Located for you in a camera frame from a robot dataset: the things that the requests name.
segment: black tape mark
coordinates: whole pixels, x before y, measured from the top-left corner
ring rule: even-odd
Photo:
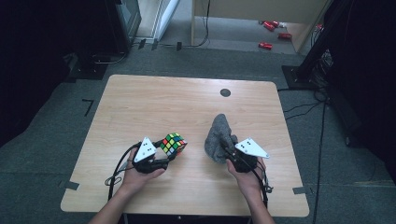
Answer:
[[[139,49],[142,49],[143,47],[145,47],[145,44],[146,44],[146,39],[142,39],[139,44]]]
[[[155,38],[155,39],[154,39],[154,43],[152,43],[151,50],[155,50],[155,49],[157,48],[157,46],[158,46],[158,39]]]
[[[293,188],[294,194],[306,194],[306,190],[304,187]]]
[[[87,117],[88,113],[90,113],[91,107],[93,105],[94,100],[87,100],[87,99],[82,99],[83,102],[91,102],[90,106],[88,106],[87,112],[85,112],[84,117]]]
[[[59,182],[58,187],[60,189],[73,189],[73,190],[78,190],[79,184],[67,180],[62,180]]]
[[[176,51],[181,50],[181,42],[177,42]]]

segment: wrist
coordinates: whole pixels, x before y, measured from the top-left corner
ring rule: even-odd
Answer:
[[[137,189],[130,188],[129,186],[121,185],[119,190],[117,190],[116,194],[119,194],[123,198],[131,199],[136,193]]]
[[[262,192],[259,189],[242,190],[242,194],[249,202],[262,202]]]

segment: floor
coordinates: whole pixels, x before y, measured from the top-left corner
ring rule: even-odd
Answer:
[[[150,2],[152,7],[148,7],[146,1],[140,1],[142,6],[142,24],[139,28],[137,36],[140,38],[149,38],[150,28],[154,22],[153,16],[162,4],[160,17],[163,15],[170,0]],[[161,44],[175,45],[182,42],[183,46],[191,45],[191,7],[192,1],[179,1],[175,14],[166,28],[163,37],[160,39]],[[193,45],[201,44],[206,36],[205,29],[206,18],[195,17],[195,38]],[[203,48],[207,49],[230,49],[242,51],[271,51],[273,53],[296,54],[293,45],[289,40],[277,38],[278,33],[287,32],[287,24],[285,28],[276,28],[274,32],[270,32],[264,28],[258,21],[209,18],[207,19],[208,39],[203,44]],[[261,49],[258,47],[260,42],[266,42],[273,45],[271,50]],[[299,54],[306,55],[311,45],[306,43]]]

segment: wooden table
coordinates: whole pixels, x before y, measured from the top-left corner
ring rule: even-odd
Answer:
[[[231,91],[229,97],[220,94]],[[252,137],[271,156],[264,160],[274,191],[268,194],[275,217],[309,213],[297,163],[272,82],[184,77],[110,77],[61,207],[98,212],[107,201],[110,177],[124,151],[143,140],[178,132],[189,143],[167,171],[135,196],[126,213],[249,216],[248,206],[225,164],[214,163],[204,144],[213,119],[226,115],[240,141]]]

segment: rubik's cube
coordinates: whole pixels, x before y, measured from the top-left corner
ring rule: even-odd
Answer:
[[[169,133],[161,142],[160,147],[168,157],[176,156],[183,151],[187,142],[178,133]]]

